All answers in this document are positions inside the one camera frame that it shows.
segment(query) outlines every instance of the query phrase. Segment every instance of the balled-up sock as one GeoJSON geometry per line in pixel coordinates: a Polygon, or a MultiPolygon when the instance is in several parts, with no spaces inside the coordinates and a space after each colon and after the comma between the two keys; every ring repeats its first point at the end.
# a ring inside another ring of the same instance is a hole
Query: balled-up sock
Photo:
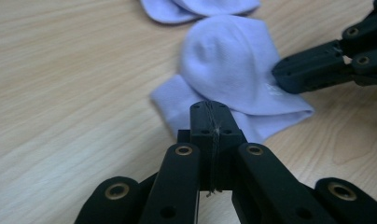
{"type": "Polygon", "coordinates": [[[152,92],[172,132],[189,129],[189,107],[199,101],[227,105],[249,142],[262,143],[314,110],[276,86],[279,61],[263,21],[216,16],[197,22],[181,51],[179,75],[152,92]]]}
{"type": "Polygon", "coordinates": [[[243,14],[259,6],[258,0],[141,0],[154,21],[178,24],[203,17],[243,14]]]}

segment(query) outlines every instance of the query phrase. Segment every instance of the light wood tabletop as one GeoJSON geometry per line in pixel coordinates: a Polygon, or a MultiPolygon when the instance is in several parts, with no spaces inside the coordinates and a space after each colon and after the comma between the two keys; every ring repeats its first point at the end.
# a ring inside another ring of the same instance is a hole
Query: light wood tabletop
{"type": "MultiPolygon", "coordinates": [[[[371,0],[274,0],[281,57],[340,38],[371,0]]],[[[175,74],[194,22],[161,25],[138,0],[0,0],[0,223],[73,223],[107,178],[142,181],[175,143],[149,94],[175,74]]],[[[306,92],[315,114],[269,147],[310,187],[348,180],[377,200],[377,86],[306,92]]],[[[199,223],[239,223],[230,192],[201,196],[199,223]]]]}

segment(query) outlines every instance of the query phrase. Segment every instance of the wooden surface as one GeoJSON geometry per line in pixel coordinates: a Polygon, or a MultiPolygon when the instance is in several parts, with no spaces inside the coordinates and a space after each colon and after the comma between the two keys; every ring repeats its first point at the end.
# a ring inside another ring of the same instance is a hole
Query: wooden surface
{"type": "MultiPolygon", "coordinates": [[[[263,1],[250,17],[287,56],[340,37],[371,4],[263,1]]],[[[102,181],[158,171],[175,140],[148,95],[192,24],[157,24],[136,0],[0,0],[0,223],[73,223],[102,181]]],[[[377,199],[377,87],[303,97],[315,115],[265,145],[311,187],[336,176],[377,199]]],[[[199,223],[239,223],[229,192],[200,209],[199,223]]]]}

